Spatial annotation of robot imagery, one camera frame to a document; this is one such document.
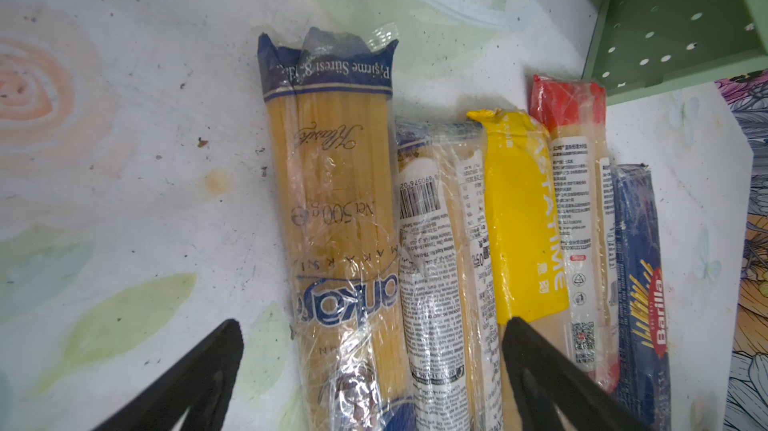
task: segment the red package top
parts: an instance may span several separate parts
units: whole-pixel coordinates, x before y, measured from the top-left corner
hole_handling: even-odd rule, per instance
[[[605,124],[605,88],[594,82],[534,77],[531,116],[550,131],[558,126]]]

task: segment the green plastic shelf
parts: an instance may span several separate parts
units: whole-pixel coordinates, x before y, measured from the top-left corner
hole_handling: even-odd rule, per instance
[[[583,78],[608,104],[768,68],[768,0],[603,0]]]

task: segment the yellow package label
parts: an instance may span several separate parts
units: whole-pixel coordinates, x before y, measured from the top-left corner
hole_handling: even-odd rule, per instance
[[[547,129],[519,110],[467,116],[488,133],[485,215],[499,324],[568,309]]]

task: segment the barilla spaghetti package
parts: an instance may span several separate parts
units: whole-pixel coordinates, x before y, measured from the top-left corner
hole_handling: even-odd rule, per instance
[[[614,167],[620,378],[614,397],[657,431],[670,428],[667,308],[650,171]]]

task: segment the barcode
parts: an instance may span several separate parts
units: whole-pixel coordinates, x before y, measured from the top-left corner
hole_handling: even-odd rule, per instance
[[[618,295],[619,295],[619,283],[614,281],[610,284],[610,297],[608,299],[608,305],[609,306],[616,306],[618,303]]]
[[[571,337],[576,349],[577,363],[594,362],[594,321],[589,323],[572,323]]]
[[[440,209],[435,182],[400,188],[400,218],[425,215]]]

